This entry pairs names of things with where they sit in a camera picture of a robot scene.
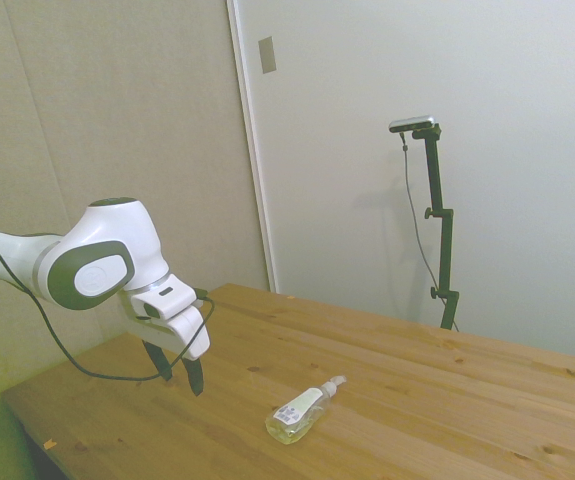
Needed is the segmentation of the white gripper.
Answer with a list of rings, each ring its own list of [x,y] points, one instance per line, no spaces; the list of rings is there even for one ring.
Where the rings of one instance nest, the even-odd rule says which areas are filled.
[[[163,349],[180,354],[191,391],[196,397],[200,396],[204,390],[204,374],[199,358],[209,349],[210,339],[198,308],[190,305],[170,319],[158,319],[147,315],[144,308],[135,310],[127,292],[120,292],[118,297],[127,318],[127,330],[143,340],[159,377],[165,381],[173,378]]]

